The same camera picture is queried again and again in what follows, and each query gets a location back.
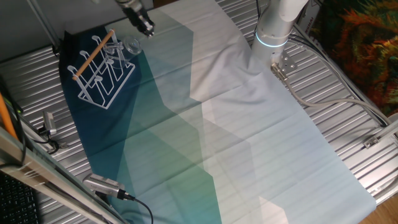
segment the orange rod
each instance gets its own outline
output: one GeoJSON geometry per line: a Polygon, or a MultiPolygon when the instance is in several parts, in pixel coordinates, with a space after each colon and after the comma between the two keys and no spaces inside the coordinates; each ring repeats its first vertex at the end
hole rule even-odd
{"type": "Polygon", "coordinates": [[[10,133],[10,135],[12,135],[12,137],[14,137],[18,140],[17,133],[15,132],[14,126],[12,125],[10,114],[8,113],[6,103],[4,102],[4,99],[2,98],[1,93],[0,93],[0,114],[1,114],[1,118],[4,123],[4,126],[6,127],[6,130],[8,131],[8,133],[10,133]]]}
{"type": "Polygon", "coordinates": [[[93,61],[93,59],[95,58],[95,56],[100,52],[100,50],[104,47],[104,45],[107,43],[107,41],[109,40],[109,38],[111,38],[111,36],[114,33],[114,29],[111,29],[111,31],[105,36],[105,38],[101,41],[101,43],[99,43],[98,47],[95,48],[95,50],[93,51],[93,53],[91,53],[91,55],[88,57],[88,59],[84,62],[84,64],[79,68],[79,70],[76,72],[76,76],[73,76],[73,80],[77,80],[77,77],[79,77],[87,68],[87,66],[93,61]]]}

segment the white dish rack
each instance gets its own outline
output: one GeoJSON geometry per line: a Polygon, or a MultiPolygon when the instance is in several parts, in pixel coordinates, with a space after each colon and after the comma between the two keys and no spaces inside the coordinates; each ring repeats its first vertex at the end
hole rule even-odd
{"type": "MultiPolygon", "coordinates": [[[[91,38],[97,43],[97,45],[101,43],[100,37],[94,35],[91,38]]],[[[112,35],[112,41],[114,43],[118,42],[114,33],[112,35]]],[[[76,78],[77,84],[81,88],[81,92],[78,94],[78,97],[81,100],[87,101],[106,110],[111,106],[113,100],[119,94],[121,88],[136,67],[133,63],[127,62],[122,69],[113,68],[112,64],[121,63],[124,60],[121,50],[115,50],[117,50],[119,58],[110,57],[102,48],[100,54],[96,56],[102,57],[101,63],[97,65],[94,60],[91,61],[89,64],[90,72],[86,71],[80,76],[75,75],[77,69],[74,66],[68,66],[68,70],[72,73],[72,76],[76,78]]],[[[85,60],[90,56],[89,53],[84,50],[80,51],[80,55],[84,57],[85,60]]]]}

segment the glowing blue ring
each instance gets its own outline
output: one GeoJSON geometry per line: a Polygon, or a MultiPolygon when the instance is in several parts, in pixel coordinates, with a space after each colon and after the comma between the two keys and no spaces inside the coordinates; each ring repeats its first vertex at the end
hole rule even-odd
{"type": "Polygon", "coordinates": [[[267,47],[281,47],[281,46],[283,46],[283,45],[285,45],[285,44],[287,43],[287,40],[286,40],[286,41],[285,41],[283,44],[281,44],[281,45],[269,45],[269,44],[266,44],[266,43],[264,43],[263,41],[260,40],[260,38],[259,38],[257,32],[256,32],[256,37],[257,37],[257,40],[259,40],[260,43],[264,44],[264,45],[267,46],[267,47]]]}

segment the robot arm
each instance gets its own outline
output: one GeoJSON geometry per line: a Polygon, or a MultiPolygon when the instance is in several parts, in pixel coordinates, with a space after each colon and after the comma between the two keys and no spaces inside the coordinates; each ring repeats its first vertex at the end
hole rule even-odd
{"type": "Polygon", "coordinates": [[[267,66],[279,63],[293,24],[308,0],[271,0],[261,14],[253,54],[267,66]]]}
{"type": "Polygon", "coordinates": [[[147,11],[142,6],[140,0],[115,0],[129,18],[131,24],[137,27],[147,37],[154,35],[155,24],[151,21],[147,11]]]}

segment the metal table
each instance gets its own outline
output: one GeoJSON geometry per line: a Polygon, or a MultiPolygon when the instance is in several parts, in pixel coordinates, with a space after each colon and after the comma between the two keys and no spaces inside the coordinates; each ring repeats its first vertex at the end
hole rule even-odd
{"type": "MultiPolygon", "coordinates": [[[[216,0],[251,43],[257,22],[255,0],[216,0]]],[[[265,6],[267,1],[260,1],[265,6]]],[[[309,50],[288,43],[286,52],[298,65],[288,74],[300,97],[311,102],[354,98],[341,80],[323,61],[309,50]]],[[[0,73],[16,101],[24,109],[25,119],[35,128],[43,125],[42,111],[53,112],[58,132],[54,140],[67,142],[53,157],[77,179],[91,172],[76,126],[63,95],[58,58],[47,47],[0,64],[0,73]]],[[[358,95],[361,93],[351,86],[358,95]]],[[[342,103],[324,108],[303,107],[336,154],[372,195],[398,176],[398,148],[394,139],[381,142],[368,150],[363,142],[381,130],[379,122],[362,106],[342,103]]],[[[381,203],[398,191],[393,189],[377,202],[381,203]]],[[[39,194],[44,223],[92,223],[61,203],[39,194]]]]}

